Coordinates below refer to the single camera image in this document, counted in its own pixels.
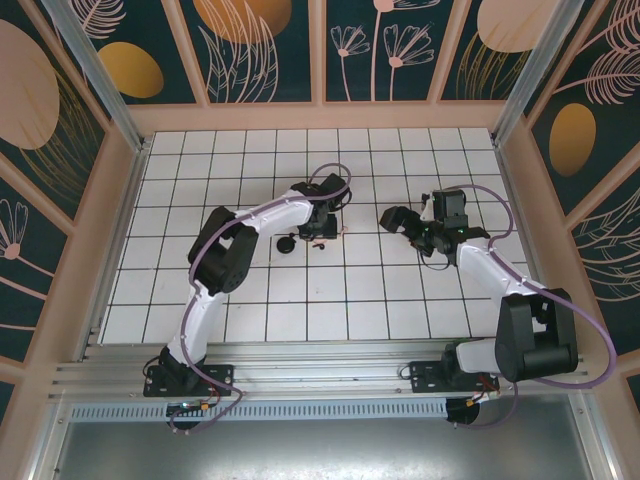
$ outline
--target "gray grid floor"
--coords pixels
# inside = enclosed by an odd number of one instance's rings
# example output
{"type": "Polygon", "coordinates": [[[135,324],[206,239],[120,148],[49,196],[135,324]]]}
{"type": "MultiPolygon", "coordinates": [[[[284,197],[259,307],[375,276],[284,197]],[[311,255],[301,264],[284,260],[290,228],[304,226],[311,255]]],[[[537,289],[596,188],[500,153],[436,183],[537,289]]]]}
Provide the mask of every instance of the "gray grid floor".
{"type": "MultiPolygon", "coordinates": [[[[354,175],[343,236],[324,250],[298,241],[289,255],[276,250],[279,237],[261,239],[209,340],[494,335],[498,310],[482,288],[454,267],[422,265],[404,237],[377,224],[390,206],[419,210],[421,194],[436,188],[475,183],[506,196],[485,129],[253,130],[156,134],[100,341],[168,342],[187,298],[186,254],[209,213],[264,203],[329,162],[354,175]]],[[[492,197],[467,198],[470,225],[506,230],[492,197]]],[[[528,272],[517,233],[499,249],[528,272]]],[[[437,253],[428,262],[446,263],[437,253]]]]}

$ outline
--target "perforated metal strip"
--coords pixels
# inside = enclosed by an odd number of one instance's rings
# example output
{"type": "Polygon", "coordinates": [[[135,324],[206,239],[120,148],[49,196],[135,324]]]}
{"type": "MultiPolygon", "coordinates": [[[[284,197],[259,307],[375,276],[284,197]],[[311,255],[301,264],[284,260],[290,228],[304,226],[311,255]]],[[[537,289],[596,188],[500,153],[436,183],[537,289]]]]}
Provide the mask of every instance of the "perforated metal strip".
{"type": "MultiPolygon", "coordinates": [[[[255,401],[238,405],[224,421],[243,420],[329,420],[372,418],[420,418],[447,416],[446,399],[418,398],[402,400],[332,400],[314,402],[255,401]]],[[[166,422],[168,403],[153,404],[76,404],[71,413],[72,423],[100,422],[166,422]]],[[[178,421],[194,418],[211,418],[228,403],[206,410],[180,416],[178,421]]]]}

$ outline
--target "white tile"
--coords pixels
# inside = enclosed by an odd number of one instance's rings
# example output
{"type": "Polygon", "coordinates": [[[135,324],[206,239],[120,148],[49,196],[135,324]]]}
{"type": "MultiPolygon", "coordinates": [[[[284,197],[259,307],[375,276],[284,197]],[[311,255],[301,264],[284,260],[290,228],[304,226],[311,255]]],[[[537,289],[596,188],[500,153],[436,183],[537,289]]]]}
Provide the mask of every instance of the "white tile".
{"type": "Polygon", "coordinates": [[[387,340],[389,326],[384,302],[347,303],[349,340],[387,340]]]}
{"type": "Polygon", "coordinates": [[[349,184],[354,203],[373,203],[373,177],[353,177],[349,184]]]}
{"type": "Polygon", "coordinates": [[[178,172],[180,155],[150,155],[145,180],[173,180],[178,172]]]}
{"type": "Polygon", "coordinates": [[[245,152],[275,152],[275,130],[249,130],[247,132],[247,144],[245,152]]]}
{"type": "Polygon", "coordinates": [[[435,155],[440,175],[469,175],[463,150],[436,150],[435,155]]]}
{"type": "Polygon", "coordinates": [[[402,150],[432,150],[428,128],[401,128],[402,150]]]}
{"type": "Polygon", "coordinates": [[[440,181],[437,176],[407,177],[409,187],[409,200],[414,204],[414,210],[418,210],[422,203],[422,194],[431,194],[434,190],[440,190],[440,181]]]}
{"type": "Polygon", "coordinates": [[[136,208],[130,235],[156,237],[164,235],[169,208],[136,208]]]}
{"type": "Polygon", "coordinates": [[[138,198],[139,207],[168,207],[173,195],[173,180],[146,180],[138,198]]]}
{"type": "MultiPolygon", "coordinates": [[[[493,236],[496,236],[497,234],[498,232],[492,232],[493,236]]],[[[518,232],[512,232],[511,235],[509,235],[507,238],[496,240],[494,246],[498,250],[498,252],[500,252],[507,260],[512,263],[527,261],[518,232]]]]}
{"type": "Polygon", "coordinates": [[[230,293],[229,303],[266,303],[268,278],[266,268],[250,268],[247,278],[230,293]]]}
{"type": "Polygon", "coordinates": [[[187,132],[182,153],[211,153],[216,132],[187,132]]]}
{"type": "Polygon", "coordinates": [[[425,302],[387,302],[387,309],[392,339],[429,338],[425,302]]]}
{"type": "Polygon", "coordinates": [[[143,343],[167,344],[180,328],[184,305],[151,305],[143,343]]]}
{"type": "Polygon", "coordinates": [[[284,177],[284,178],[276,178],[275,186],[273,188],[273,198],[278,198],[289,190],[291,187],[297,183],[306,183],[307,179],[305,177],[284,177]]]}
{"type": "Polygon", "coordinates": [[[247,153],[244,156],[242,176],[272,178],[275,172],[275,153],[247,153]]]}
{"type": "Polygon", "coordinates": [[[154,270],[122,270],[118,276],[115,305],[146,305],[151,300],[154,270]]]}
{"type": "Polygon", "coordinates": [[[349,128],[338,130],[340,151],[368,152],[369,132],[366,128],[349,128]]]}
{"type": "Polygon", "coordinates": [[[271,269],[269,272],[269,302],[304,302],[306,300],[306,269],[271,269]]]}
{"type": "MultiPolygon", "coordinates": [[[[309,153],[307,156],[307,176],[311,178],[311,175],[313,175],[317,169],[327,163],[338,163],[338,152],[309,153]]],[[[314,180],[314,183],[321,183],[324,177],[328,177],[332,173],[340,176],[344,175],[344,173],[340,171],[340,167],[326,167],[318,172],[318,180],[314,180]]]]}
{"type": "Polygon", "coordinates": [[[404,235],[381,235],[382,262],[385,265],[415,265],[418,255],[404,235]]]}
{"type": "Polygon", "coordinates": [[[313,267],[307,271],[310,302],[345,300],[344,267],[313,267]]]}
{"type": "Polygon", "coordinates": [[[196,237],[165,237],[160,256],[160,268],[189,268],[187,255],[196,237]]]}
{"type": "Polygon", "coordinates": [[[327,240],[323,243],[324,249],[313,247],[314,242],[309,244],[307,257],[311,266],[331,266],[344,265],[343,240],[338,237],[335,240],[327,240]]]}
{"type": "Polygon", "coordinates": [[[184,132],[157,132],[153,139],[151,154],[181,153],[184,132]]]}
{"type": "Polygon", "coordinates": [[[253,251],[253,258],[251,259],[251,266],[268,267],[270,249],[271,239],[258,237],[258,243],[256,243],[256,249],[253,251]]]}
{"type": "Polygon", "coordinates": [[[407,177],[373,177],[376,202],[406,203],[409,201],[407,177]]]}
{"type": "Polygon", "coordinates": [[[240,205],[261,205],[273,199],[273,178],[242,180],[240,205]]]}
{"type": "Polygon", "coordinates": [[[244,131],[217,132],[213,153],[242,153],[244,142],[244,131]]]}
{"type": "Polygon", "coordinates": [[[216,153],[211,161],[211,178],[240,178],[242,176],[242,153],[216,153]]]}
{"type": "Polygon", "coordinates": [[[371,176],[371,152],[340,152],[340,163],[351,170],[351,175],[371,176]]]}
{"type": "Polygon", "coordinates": [[[431,338],[467,338],[469,325],[462,300],[427,302],[431,338]]]}
{"type": "Polygon", "coordinates": [[[495,337],[500,310],[491,300],[467,300],[472,337],[495,337]]]}
{"type": "Polygon", "coordinates": [[[400,150],[400,135],[397,128],[369,129],[371,151],[400,150]]]}
{"type": "Polygon", "coordinates": [[[278,251],[277,242],[283,236],[271,237],[271,263],[272,267],[303,267],[307,264],[307,242],[296,238],[296,244],[291,253],[278,251]]]}
{"type": "Polygon", "coordinates": [[[278,152],[306,152],[306,130],[278,130],[278,152]]]}
{"type": "Polygon", "coordinates": [[[402,152],[407,175],[437,175],[432,151],[402,152]]]}
{"type": "Polygon", "coordinates": [[[122,268],[156,268],[161,246],[161,237],[130,238],[122,268]]]}
{"type": "Polygon", "coordinates": [[[402,152],[372,152],[374,175],[404,175],[402,152]]]}
{"type": "Polygon", "coordinates": [[[195,207],[204,205],[207,180],[178,180],[173,191],[171,206],[195,207]]]}
{"type": "Polygon", "coordinates": [[[309,130],[307,138],[310,152],[338,151],[338,131],[336,129],[309,130]]]}
{"type": "Polygon", "coordinates": [[[382,267],[348,267],[347,299],[383,300],[382,267]]]}
{"type": "Polygon", "coordinates": [[[207,205],[237,206],[240,197],[240,180],[209,180],[207,189],[207,205]]]}
{"type": "Polygon", "coordinates": [[[461,128],[460,135],[467,150],[493,150],[489,130],[486,128],[461,128]]]}
{"type": "Polygon", "coordinates": [[[493,150],[467,150],[465,153],[472,175],[500,174],[498,160],[493,150]]]}
{"type": "Polygon", "coordinates": [[[486,287],[469,273],[460,271],[460,281],[465,298],[489,298],[489,291],[486,287]]]}
{"type": "Polygon", "coordinates": [[[188,270],[158,270],[151,303],[184,305],[189,298],[188,270]]]}
{"type": "Polygon", "coordinates": [[[462,150],[457,128],[430,128],[429,133],[434,150],[462,150]]]}
{"type": "Polygon", "coordinates": [[[373,203],[349,204],[342,210],[342,221],[349,233],[376,233],[378,231],[378,214],[373,203]]]}
{"type": "Polygon", "coordinates": [[[462,298],[457,268],[451,266],[446,270],[436,271],[423,265],[420,269],[422,270],[424,298],[427,300],[462,298]]]}
{"type": "Polygon", "coordinates": [[[202,207],[171,207],[166,235],[191,236],[200,233],[202,207]]]}
{"type": "Polygon", "coordinates": [[[347,306],[345,303],[310,303],[309,340],[346,340],[347,306]]]}
{"type": "MultiPolygon", "coordinates": [[[[440,175],[440,185],[443,189],[470,184],[472,184],[470,175],[440,175]]],[[[476,192],[473,188],[463,188],[462,190],[467,196],[467,201],[476,201],[476,192]]]]}
{"type": "Polygon", "coordinates": [[[227,329],[227,312],[229,310],[228,304],[223,304],[218,313],[216,314],[216,319],[213,321],[214,324],[211,327],[211,334],[207,339],[209,343],[223,343],[224,342],[224,334],[227,329]]]}
{"type": "MultiPolygon", "coordinates": [[[[482,185],[495,193],[500,195],[504,200],[509,201],[507,197],[507,190],[504,187],[504,181],[500,175],[474,175],[473,183],[476,185],[482,185]]],[[[476,197],[480,202],[498,202],[493,195],[482,190],[476,190],[476,197]]]]}
{"type": "Polygon", "coordinates": [[[111,307],[103,343],[140,343],[149,307],[111,307]]]}
{"type": "Polygon", "coordinates": [[[481,202],[479,205],[485,230],[498,232],[509,228],[509,215],[501,203],[481,202]]]}
{"type": "Polygon", "coordinates": [[[267,305],[229,305],[227,342],[263,342],[267,305]]]}
{"type": "Polygon", "coordinates": [[[211,154],[189,154],[180,157],[178,178],[209,178],[211,154]]]}
{"type": "Polygon", "coordinates": [[[344,236],[345,265],[379,265],[380,240],[376,233],[344,236]]]}
{"type": "Polygon", "coordinates": [[[307,339],[307,306],[304,303],[270,304],[267,314],[267,342],[307,339]]]}
{"type": "Polygon", "coordinates": [[[384,267],[384,284],[388,300],[424,299],[417,265],[384,267]]]}
{"type": "Polygon", "coordinates": [[[307,177],[307,154],[277,153],[276,177],[307,177]]]}

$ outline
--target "wire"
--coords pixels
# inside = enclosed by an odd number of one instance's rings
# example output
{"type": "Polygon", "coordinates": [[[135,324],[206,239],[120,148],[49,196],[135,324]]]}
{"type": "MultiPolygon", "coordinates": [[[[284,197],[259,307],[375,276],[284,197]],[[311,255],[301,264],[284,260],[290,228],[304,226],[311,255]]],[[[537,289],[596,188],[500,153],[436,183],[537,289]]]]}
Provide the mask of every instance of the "wire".
{"type": "Polygon", "coordinates": [[[607,350],[609,353],[609,363],[607,365],[607,368],[605,369],[605,371],[597,378],[590,380],[588,382],[584,382],[584,383],[564,383],[564,382],[557,382],[555,380],[548,380],[546,378],[538,378],[535,379],[537,382],[540,383],[544,383],[545,385],[550,385],[553,387],[560,387],[560,388],[567,388],[567,389],[571,389],[571,390],[580,390],[583,388],[593,388],[597,385],[600,385],[601,383],[605,382],[612,374],[613,371],[616,368],[616,358],[617,358],[617,353],[616,353],[616,349],[613,345],[613,342],[611,341],[611,337],[609,336],[609,334],[607,333],[607,331],[602,327],[602,325],[600,325],[600,323],[593,318],[589,313],[587,313],[586,311],[584,311],[582,308],[580,308],[579,306],[575,305],[574,303],[571,303],[567,300],[565,300],[564,298],[560,298],[557,295],[554,295],[551,292],[548,292],[547,290],[544,290],[536,285],[534,285],[533,283],[529,282],[526,277],[521,276],[518,272],[516,272],[515,270],[513,270],[496,252],[493,244],[496,242],[496,240],[501,240],[504,238],[507,238],[509,235],[511,235],[511,233],[513,232],[513,226],[514,226],[514,217],[513,217],[513,212],[511,211],[511,208],[509,208],[509,205],[507,204],[507,201],[502,198],[500,195],[498,195],[496,192],[494,192],[493,190],[491,190],[490,188],[484,187],[482,185],[470,185],[470,184],[465,184],[465,185],[457,185],[455,187],[451,187],[452,189],[455,188],[473,188],[476,190],[482,190],[483,192],[488,193],[489,195],[492,195],[493,197],[495,197],[504,207],[504,209],[507,211],[507,215],[509,217],[509,228],[507,229],[507,231],[505,233],[502,233],[500,235],[496,235],[495,237],[491,237],[491,239],[489,239],[489,255],[491,255],[491,258],[493,258],[496,263],[498,265],[500,265],[500,267],[502,267],[502,269],[504,271],[506,271],[509,275],[511,275],[511,277],[513,277],[514,279],[518,280],[519,282],[521,282],[525,287],[527,287],[528,289],[536,292],[539,295],[542,295],[543,297],[548,298],[549,300],[553,300],[554,302],[569,308],[570,310],[572,310],[573,312],[577,313],[578,315],[580,315],[581,317],[583,317],[587,322],[589,322],[589,324],[591,324],[592,327],[594,327],[598,333],[600,334],[600,336],[602,337],[602,339],[604,340],[604,343],[607,346],[607,350]]]}
{"type": "Polygon", "coordinates": [[[496,420],[495,422],[485,423],[483,425],[466,425],[464,423],[454,423],[453,426],[454,428],[460,427],[460,428],[465,428],[467,430],[488,430],[490,428],[499,427],[500,425],[504,425],[505,423],[507,423],[509,419],[513,416],[516,409],[518,408],[518,401],[519,401],[518,384],[514,383],[513,384],[513,402],[511,402],[511,408],[509,409],[509,412],[507,412],[507,414],[504,417],[502,417],[499,420],[496,420]]]}
{"type": "Polygon", "coordinates": [[[447,264],[445,265],[444,268],[434,268],[433,265],[429,265],[426,260],[424,259],[424,253],[420,252],[420,260],[422,260],[422,264],[431,269],[431,270],[435,270],[436,272],[443,272],[445,271],[447,268],[449,268],[451,266],[451,261],[447,260],[447,264]]]}
{"type": "Polygon", "coordinates": [[[318,175],[319,172],[321,172],[322,170],[324,170],[324,169],[326,169],[328,167],[338,167],[340,169],[343,169],[346,172],[347,180],[345,181],[345,185],[342,188],[340,188],[340,189],[336,190],[335,192],[330,193],[328,195],[320,195],[320,196],[315,196],[315,197],[314,196],[305,196],[305,195],[293,195],[291,197],[279,198],[279,199],[274,200],[273,202],[267,203],[265,205],[261,205],[258,208],[256,208],[255,210],[253,210],[253,211],[251,211],[251,212],[249,212],[249,213],[247,213],[245,215],[241,215],[240,217],[234,218],[233,220],[231,220],[228,223],[225,223],[213,235],[211,235],[211,238],[209,238],[209,240],[207,240],[205,242],[205,244],[202,246],[202,248],[200,249],[200,251],[196,255],[196,258],[194,259],[193,263],[191,264],[191,267],[189,268],[189,283],[196,290],[196,294],[191,297],[191,301],[187,305],[187,308],[185,309],[185,312],[184,312],[184,316],[182,317],[182,322],[180,323],[180,349],[182,350],[182,355],[184,356],[184,359],[186,360],[187,365],[189,366],[189,368],[191,368],[191,370],[193,370],[200,378],[202,378],[203,380],[205,380],[207,382],[212,383],[213,385],[215,385],[215,386],[217,386],[219,388],[223,388],[225,390],[230,390],[232,392],[235,392],[235,393],[238,394],[238,397],[230,405],[228,405],[226,408],[222,409],[211,420],[208,420],[207,422],[200,422],[198,425],[196,425],[195,427],[193,427],[193,428],[191,428],[189,430],[179,430],[173,423],[173,419],[175,417],[172,415],[171,418],[169,419],[169,425],[171,426],[171,429],[175,434],[190,435],[191,433],[198,433],[198,432],[201,432],[201,431],[213,426],[220,418],[222,418],[232,408],[234,408],[236,405],[238,405],[238,403],[240,403],[242,401],[242,399],[244,398],[244,396],[245,396],[245,392],[243,392],[239,388],[234,387],[232,385],[227,385],[226,383],[220,382],[220,381],[216,380],[215,378],[211,378],[209,375],[207,375],[202,370],[200,370],[200,368],[198,368],[198,366],[191,360],[191,357],[189,356],[189,352],[187,351],[187,344],[185,342],[186,329],[187,329],[187,320],[189,319],[189,315],[190,315],[191,311],[193,310],[193,308],[195,307],[197,298],[198,298],[198,296],[200,295],[200,292],[201,292],[201,287],[196,282],[195,275],[196,275],[196,270],[198,270],[198,267],[200,266],[200,263],[202,262],[202,259],[206,255],[206,253],[209,250],[209,248],[218,240],[218,238],[220,238],[220,236],[224,232],[226,232],[230,228],[233,228],[234,226],[238,225],[239,223],[244,222],[245,220],[253,218],[256,215],[260,215],[261,213],[263,213],[263,212],[265,212],[265,211],[267,211],[269,209],[272,209],[272,208],[274,208],[276,206],[283,205],[283,204],[286,204],[286,203],[289,203],[289,202],[295,202],[295,201],[299,201],[299,200],[304,200],[304,201],[307,201],[307,202],[314,202],[314,201],[317,202],[317,201],[330,200],[332,198],[335,198],[335,197],[343,194],[347,190],[349,190],[349,185],[351,184],[351,170],[349,170],[348,167],[346,167],[345,165],[342,165],[340,163],[327,163],[325,165],[320,166],[318,169],[316,169],[315,172],[313,172],[313,174],[309,178],[308,182],[311,183],[313,181],[313,179],[318,175]]]}

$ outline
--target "black object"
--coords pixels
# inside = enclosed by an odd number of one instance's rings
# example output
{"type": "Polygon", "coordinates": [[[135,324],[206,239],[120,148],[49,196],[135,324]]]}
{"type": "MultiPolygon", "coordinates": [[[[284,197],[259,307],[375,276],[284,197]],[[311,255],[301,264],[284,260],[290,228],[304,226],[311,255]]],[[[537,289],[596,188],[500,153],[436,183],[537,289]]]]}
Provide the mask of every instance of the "black object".
{"type": "Polygon", "coordinates": [[[293,249],[296,247],[296,241],[293,239],[293,236],[289,235],[288,237],[282,237],[276,242],[276,248],[280,253],[291,253],[293,249]]]}
{"type": "MultiPolygon", "coordinates": [[[[423,195],[426,203],[428,195],[423,195]]],[[[469,218],[464,213],[466,197],[462,190],[433,192],[434,220],[423,222],[420,214],[407,207],[391,207],[385,210],[380,226],[391,233],[403,227],[402,235],[421,255],[431,257],[434,250],[447,257],[451,265],[457,266],[458,246],[472,238],[490,238],[480,227],[469,227],[469,218]]]]}
{"type": "Polygon", "coordinates": [[[441,361],[409,363],[408,376],[413,393],[482,391],[485,386],[480,380],[480,376],[484,376],[496,390],[500,388],[498,380],[492,379],[488,373],[465,373],[460,368],[457,368],[457,371],[455,371],[455,368],[453,368],[453,372],[450,371],[444,356],[443,354],[443,360],[441,361]]]}
{"type": "MultiPolygon", "coordinates": [[[[561,288],[547,290],[571,301],[561,288]]],[[[578,346],[573,312],[542,295],[502,299],[495,347],[500,372],[510,382],[575,371],[578,346]],[[532,319],[546,326],[533,332],[532,319]]]]}
{"type": "MultiPolygon", "coordinates": [[[[197,367],[211,378],[233,385],[233,365],[204,365],[197,367]]],[[[209,397],[211,385],[203,381],[188,366],[178,363],[164,347],[160,353],[160,364],[147,369],[143,395],[145,397],[209,397]]],[[[231,395],[229,390],[217,388],[220,396],[231,395]]]]}
{"type": "Polygon", "coordinates": [[[480,404],[467,405],[468,398],[447,398],[447,422],[471,425],[480,415],[480,404]]]}
{"type": "MultiPolygon", "coordinates": [[[[298,191],[307,197],[317,197],[330,195],[344,188],[346,182],[335,173],[329,175],[320,185],[316,183],[296,183],[291,187],[292,190],[298,191]]],[[[313,204],[313,212],[309,221],[298,227],[300,238],[303,240],[313,240],[314,238],[338,238],[338,219],[335,212],[344,207],[343,199],[351,192],[346,189],[337,197],[329,200],[315,200],[313,204]]]]}
{"type": "MultiPolygon", "coordinates": [[[[189,263],[193,264],[202,247],[216,231],[235,218],[235,214],[225,207],[218,207],[211,212],[189,251],[189,263]]],[[[202,257],[195,274],[196,280],[209,290],[211,296],[219,292],[233,292],[247,277],[258,242],[258,232],[255,228],[240,223],[225,231],[222,238],[233,239],[229,248],[222,246],[220,239],[217,239],[202,257]]]]}

